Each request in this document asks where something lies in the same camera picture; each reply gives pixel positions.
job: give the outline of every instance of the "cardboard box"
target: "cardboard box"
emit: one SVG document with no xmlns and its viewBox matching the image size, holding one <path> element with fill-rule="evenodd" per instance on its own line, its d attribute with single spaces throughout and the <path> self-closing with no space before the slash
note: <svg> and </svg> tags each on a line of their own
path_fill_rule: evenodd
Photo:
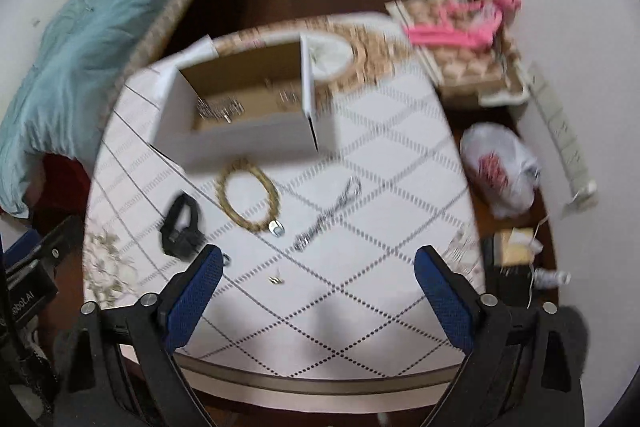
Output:
<svg viewBox="0 0 640 427">
<path fill-rule="evenodd" d="M 149 145 L 183 168 L 241 156 L 277 160 L 318 153 L 315 90 L 302 36 L 176 68 L 166 93 Z M 237 101 L 243 112 L 232 114 L 231 122 L 203 118 L 198 97 L 212 108 Z"/>
</svg>

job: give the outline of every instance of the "floral pattern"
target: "floral pattern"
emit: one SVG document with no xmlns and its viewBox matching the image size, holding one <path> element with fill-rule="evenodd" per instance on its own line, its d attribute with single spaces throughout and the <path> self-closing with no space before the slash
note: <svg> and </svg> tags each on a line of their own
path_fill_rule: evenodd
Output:
<svg viewBox="0 0 640 427">
<path fill-rule="evenodd" d="M 376 85 L 384 76 L 394 73 L 396 64 L 412 57 L 412 47 L 389 38 L 372 28 L 352 23 L 333 22 L 329 17 L 314 17 L 279 22 L 242 30 L 216 41 L 219 55 L 238 53 L 249 46 L 264 45 L 261 39 L 269 33 L 290 29 L 307 29 L 342 37 L 353 52 L 353 62 L 345 71 L 322 82 L 316 81 L 316 103 L 329 103 L 333 93 L 353 92 L 364 86 Z"/>
<path fill-rule="evenodd" d="M 115 307 L 124 296 L 136 296 L 138 272 L 133 259 L 120 253 L 117 241 L 118 236 L 105 229 L 87 229 L 82 247 L 84 284 L 95 301 L 107 308 Z"/>
</svg>

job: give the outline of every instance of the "blue cloth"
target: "blue cloth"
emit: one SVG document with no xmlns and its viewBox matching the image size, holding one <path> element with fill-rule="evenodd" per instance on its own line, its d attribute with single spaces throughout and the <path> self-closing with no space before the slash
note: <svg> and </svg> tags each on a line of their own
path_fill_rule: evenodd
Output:
<svg viewBox="0 0 640 427">
<path fill-rule="evenodd" d="M 5 212 L 28 217 L 22 198 L 44 153 L 94 165 L 114 83 L 167 1 L 69 0 L 49 23 L 0 124 Z"/>
</svg>

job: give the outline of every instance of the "wooden floor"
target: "wooden floor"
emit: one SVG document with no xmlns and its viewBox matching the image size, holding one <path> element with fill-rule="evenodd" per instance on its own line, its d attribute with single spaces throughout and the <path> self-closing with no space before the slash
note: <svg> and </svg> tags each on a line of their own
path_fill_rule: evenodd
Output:
<svg viewBox="0 0 640 427">
<path fill-rule="evenodd" d="M 391 0 L 195 0 L 169 42 L 165 55 L 180 51 L 207 34 L 215 38 L 243 28 L 324 14 L 385 12 L 385 2 L 388 1 Z M 474 113 L 447 111 L 447 118 L 457 139 L 460 139 L 466 128 L 478 121 L 497 121 L 513 128 L 513 122 L 505 110 Z M 495 220 L 474 189 L 472 189 L 472 200 L 481 235 L 514 226 L 532 226 L 545 215 L 540 195 L 536 197 L 530 213 L 517 220 L 509 221 Z M 53 217 L 41 216 L 40 230 L 45 232 L 54 221 Z M 547 227 L 541 229 L 539 239 L 545 246 L 543 266 L 555 267 L 551 237 Z M 70 257 L 61 267 L 58 276 L 60 295 L 42 316 L 41 334 L 46 339 L 51 339 L 59 329 L 68 328 L 75 322 L 82 303 L 81 277 L 81 257 L 79 255 Z M 556 300 L 557 295 L 551 293 L 546 298 Z M 303 414 L 262 409 L 210 396 L 201 395 L 201 400 L 219 425 L 226 425 L 226 422 L 233 420 L 236 414 L 238 417 L 234 425 L 238 427 L 276 425 L 374 427 L 378 425 L 375 415 Z M 429 411 L 430 408 L 425 407 L 391 413 L 389 415 L 391 425 L 418 427 Z"/>
</svg>

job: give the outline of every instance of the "jewelry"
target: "jewelry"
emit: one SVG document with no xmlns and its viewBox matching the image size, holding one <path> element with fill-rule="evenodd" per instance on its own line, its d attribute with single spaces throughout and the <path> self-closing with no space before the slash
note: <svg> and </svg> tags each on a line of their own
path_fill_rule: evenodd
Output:
<svg viewBox="0 0 640 427">
<path fill-rule="evenodd" d="M 274 219 L 269 223 L 269 232 L 271 232 L 275 237 L 282 237 L 284 235 L 284 227 L 281 222 Z"/>
<path fill-rule="evenodd" d="M 244 219 L 240 214 L 238 214 L 229 204 L 228 199 L 226 198 L 226 181 L 229 176 L 236 171 L 246 171 L 249 174 L 255 176 L 255 178 L 262 184 L 264 189 L 267 191 L 267 195 L 269 196 L 269 213 L 267 217 L 258 222 L 254 223 L 247 219 Z M 239 227 L 242 227 L 245 230 L 248 230 L 252 233 L 263 232 L 269 229 L 269 225 L 271 221 L 276 221 L 278 217 L 278 213 L 280 211 L 280 197 L 278 195 L 278 191 L 276 187 L 274 187 L 273 182 L 266 176 L 264 172 L 258 169 L 255 165 L 249 163 L 245 158 L 239 158 L 235 160 L 230 165 L 226 166 L 226 168 L 220 174 L 218 178 L 218 201 L 220 202 L 220 207 L 222 211 L 231 218 L 231 220 L 236 223 Z"/>
<path fill-rule="evenodd" d="M 310 229 L 296 236 L 296 240 L 293 243 L 293 248 L 295 250 L 298 250 L 299 252 L 305 250 L 306 246 L 311 243 L 311 240 L 316 237 L 316 235 L 318 235 L 318 233 L 322 230 L 322 226 L 325 224 L 325 222 L 330 217 L 333 217 L 333 215 L 338 210 L 355 201 L 359 197 L 361 192 L 362 184 L 360 183 L 360 179 L 356 178 L 356 176 L 352 176 L 351 178 L 349 178 L 349 182 L 347 183 L 338 200 L 335 202 L 334 206 L 322 212 L 322 214 L 318 216 L 316 223 Z"/>
<path fill-rule="evenodd" d="M 271 284 L 284 284 L 284 279 L 280 278 L 280 268 L 276 270 L 276 277 L 269 277 Z"/>
<path fill-rule="evenodd" d="M 293 89 L 283 89 L 280 91 L 280 101 L 284 105 L 300 103 L 300 97 Z"/>
<path fill-rule="evenodd" d="M 210 105 L 209 102 L 198 97 L 196 109 L 202 118 L 225 120 L 226 123 L 231 123 L 232 116 L 239 116 L 244 113 L 244 107 L 242 107 L 242 104 L 230 96 L 226 97 L 225 100 L 216 102 L 214 105 Z"/>
</svg>

